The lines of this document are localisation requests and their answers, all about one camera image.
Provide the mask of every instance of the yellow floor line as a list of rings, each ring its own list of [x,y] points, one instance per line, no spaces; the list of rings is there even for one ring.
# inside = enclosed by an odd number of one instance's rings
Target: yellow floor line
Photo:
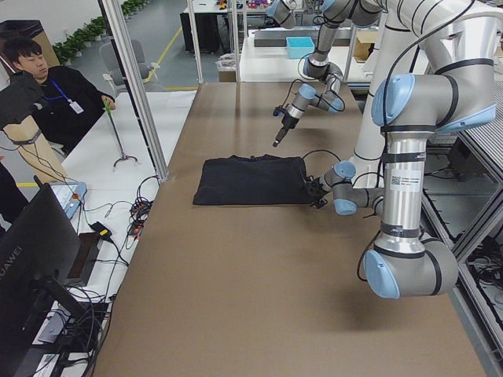
[[[16,183],[17,187],[38,187],[38,185],[34,182],[21,182],[21,183]]]
[[[170,40],[170,42],[167,44],[166,48],[164,49],[163,53],[161,53],[159,59],[157,59],[157,64],[160,65],[160,63],[163,61],[164,57],[166,56],[167,54],[167,51],[171,48],[171,46],[173,45],[174,41],[176,40],[176,38],[178,38],[178,36],[180,35],[180,33],[182,32],[182,27],[180,27],[177,32],[174,34],[173,38]],[[149,74],[149,77],[145,80],[145,82],[149,82],[150,79],[152,78],[153,76],[153,72],[150,72]]]
[[[168,92],[173,92],[176,90],[197,90],[199,86],[169,86],[167,88],[164,88]]]

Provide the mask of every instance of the chair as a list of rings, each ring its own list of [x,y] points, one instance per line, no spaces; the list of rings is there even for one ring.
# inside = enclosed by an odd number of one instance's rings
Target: chair
[[[164,88],[159,84],[159,79],[156,75],[156,69],[160,66],[154,62],[149,65],[145,63],[145,55],[139,41],[131,39],[131,44],[133,45],[134,55],[136,56],[136,61],[138,62],[138,68],[140,69],[140,76],[143,80],[145,91],[163,92]],[[108,73],[103,74],[103,79],[110,84],[114,95],[116,96],[118,93],[126,92],[127,90],[124,84],[123,76],[120,73],[119,62],[117,61],[116,53],[111,42],[105,43],[102,47],[100,47],[100,55],[105,62],[106,68],[108,69]],[[154,77],[156,81],[146,81],[150,72],[152,72],[152,77]]]

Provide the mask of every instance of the metal pole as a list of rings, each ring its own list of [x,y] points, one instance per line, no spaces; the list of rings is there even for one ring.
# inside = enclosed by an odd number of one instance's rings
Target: metal pole
[[[194,45],[194,54],[196,55],[196,67],[197,67],[197,78],[199,80],[199,84],[204,82],[203,79],[203,68],[201,67],[201,52],[199,50],[199,37],[197,34],[197,25],[196,25],[196,15],[194,14],[194,4],[193,0],[187,0],[187,6],[189,7],[189,21],[190,21],[190,30],[192,32],[192,40]]]
[[[119,62],[119,68],[124,77],[131,105],[133,106],[145,145],[149,151],[154,171],[158,180],[164,182],[168,177],[166,159],[160,145],[159,135],[156,131],[147,94],[140,79],[138,63],[134,55],[129,33],[127,32],[126,21],[120,8],[119,0],[98,0],[98,4],[105,19],[107,32],[110,35],[110,40]]]
[[[248,37],[248,5],[243,0],[243,38]]]
[[[243,0],[243,6],[246,6],[246,0]],[[236,57],[236,82],[240,81],[239,74],[239,27],[237,26],[237,0],[232,0],[231,16],[233,20],[233,40],[234,40],[234,56]]]
[[[351,39],[349,41],[349,50],[347,51],[346,68],[344,69],[344,82],[347,82],[349,77],[349,68],[351,67],[351,62],[353,61],[354,45],[356,44],[356,31],[356,26],[351,23]]]

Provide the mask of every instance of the blue box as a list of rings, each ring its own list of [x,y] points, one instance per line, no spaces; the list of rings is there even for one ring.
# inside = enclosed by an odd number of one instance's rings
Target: blue box
[[[314,43],[311,37],[286,37],[286,49],[288,58],[300,59],[314,51]]]

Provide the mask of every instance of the id badge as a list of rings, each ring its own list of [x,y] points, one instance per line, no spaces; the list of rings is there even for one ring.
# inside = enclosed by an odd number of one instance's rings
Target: id badge
[[[80,105],[75,101],[70,102],[70,107],[73,108],[73,111],[76,112],[77,114],[84,112],[84,109],[81,108]]]

